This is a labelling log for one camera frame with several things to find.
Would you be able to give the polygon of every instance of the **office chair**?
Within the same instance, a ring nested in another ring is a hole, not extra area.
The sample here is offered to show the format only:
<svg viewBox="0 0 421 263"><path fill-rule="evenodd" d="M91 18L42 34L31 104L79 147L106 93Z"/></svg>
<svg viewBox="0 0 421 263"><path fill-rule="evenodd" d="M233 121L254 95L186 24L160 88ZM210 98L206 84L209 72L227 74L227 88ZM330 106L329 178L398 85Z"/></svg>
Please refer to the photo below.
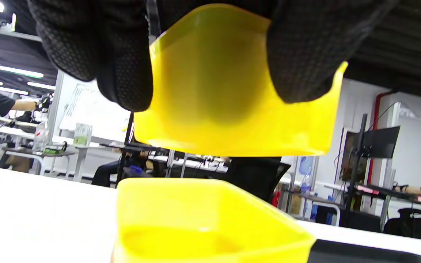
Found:
<svg viewBox="0 0 421 263"><path fill-rule="evenodd" d="M277 184L291 167L280 160L281 157L232 158L223 180L271 203Z"/></svg>
<svg viewBox="0 0 421 263"><path fill-rule="evenodd" d="M400 217L400 232L401 236L418 238L421 239L421 233L416 230L420 228L416 226L416 220L420 218L415 218L416 215L421 215L421 210L416 208L402 208L398 210Z"/></svg>

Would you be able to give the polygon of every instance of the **ceiling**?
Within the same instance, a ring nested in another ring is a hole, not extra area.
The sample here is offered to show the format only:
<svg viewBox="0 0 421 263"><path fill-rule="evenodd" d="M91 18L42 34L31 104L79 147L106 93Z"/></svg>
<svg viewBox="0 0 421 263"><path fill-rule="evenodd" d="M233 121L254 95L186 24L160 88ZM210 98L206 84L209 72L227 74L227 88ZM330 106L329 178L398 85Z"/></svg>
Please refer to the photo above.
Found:
<svg viewBox="0 0 421 263"><path fill-rule="evenodd" d="M5 5L4 13L0 13L0 20L11 21L12 13L17 15L16 32L36 35L35 21L32 19L25 0L1 1ZM0 65L33 72L43 73L43 78L31 78L0 70L0 81L3 87L28 91L30 95L42 95L53 92L50 89L27 85L36 82L55 85L57 70L50 63L43 49L42 43L0 34Z"/></svg>
<svg viewBox="0 0 421 263"><path fill-rule="evenodd" d="M17 14L16 32L34 35L26 0L11 0L5 13ZM0 35L0 65L43 73L42 79L0 72L7 88L40 94L27 81L55 85L56 70L40 43ZM347 78L421 96L421 0L402 0L349 60Z"/></svg>

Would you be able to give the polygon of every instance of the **black textured glove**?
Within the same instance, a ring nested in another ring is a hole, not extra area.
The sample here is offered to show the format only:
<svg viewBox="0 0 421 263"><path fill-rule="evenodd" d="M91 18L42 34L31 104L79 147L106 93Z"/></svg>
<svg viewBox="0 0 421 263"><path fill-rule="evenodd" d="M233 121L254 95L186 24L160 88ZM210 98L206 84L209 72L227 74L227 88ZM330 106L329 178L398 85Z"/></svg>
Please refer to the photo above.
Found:
<svg viewBox="0 0 421 263"><path fill-rule="evenodd" d="M42 110L43 108L50 108L50 105L52 104L52 98L53 96L50 93L43 94L40 102L37 103L37 109Z"/></svg>
<svg viewBox="0 0 421 263"><path fill-rule="evenodd" d="M28 0L54 64L123 108L152 99L147 0ZM286 103L314 100L361 41L399 0L156 0L161 29L201 5L225 3L272 20L272 82Z"/></svg>

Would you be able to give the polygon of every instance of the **plastic bottle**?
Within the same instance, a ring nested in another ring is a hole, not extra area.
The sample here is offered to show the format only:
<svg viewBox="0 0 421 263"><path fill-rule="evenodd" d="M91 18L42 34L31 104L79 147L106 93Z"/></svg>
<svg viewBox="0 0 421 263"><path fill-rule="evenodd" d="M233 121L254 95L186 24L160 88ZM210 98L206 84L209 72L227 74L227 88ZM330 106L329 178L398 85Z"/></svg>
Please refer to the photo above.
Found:
<svg viewBox="0 0 421 263"><path fill-rule="evenodd" d="M311 193L311 174L304 175L301 181L301 193L306 195Z"/></svg>
<svg viewBox="0 0 421 263"><path fill-rule="evenodd" d="M316 213L318 213L318 205L313 205L311 207L311 216L310 216L311 221L316 221Z"/></svg>
<svg viewBox="0 0 421 263"><path fill-rule="evenodd" d="M47 114L42 113L41 122L37 126L37 129L35 130L35 138L34 138L34 145L32 148L32 152L43 153L45 151L45 148L48 145L49 132L50 130L48 129L48 125L47 125Z"/></svg>
<svg viewBox="0 0 421 263"><path fill-rule="evenodd" d="M311 174L311 169L313 167L313 161L314 161L313 156L302 156L301 161L300 161L299 172L302 175Z"/></svg>

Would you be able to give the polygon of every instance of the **yellow bin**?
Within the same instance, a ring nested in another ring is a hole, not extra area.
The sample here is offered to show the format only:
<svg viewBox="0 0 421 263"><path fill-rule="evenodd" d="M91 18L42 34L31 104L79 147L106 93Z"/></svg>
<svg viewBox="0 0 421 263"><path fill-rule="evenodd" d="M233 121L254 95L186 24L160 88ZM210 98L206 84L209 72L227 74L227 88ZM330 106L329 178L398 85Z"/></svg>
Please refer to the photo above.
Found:
<svg viewBox="0 0 421 263"><path fill-rule="evenodd" d="M114 263L306 263L315 238L224 181L126 179Z"/></svg>
<svg viewBox="0 0 421 263"><path fill-rule="evenodd" d="M224 4L175 23L150 46L154 94L150 108L135 113L137 140L215 156L327 153L346 62L326 95L285 104L269 75L268 26Z"/></svg>

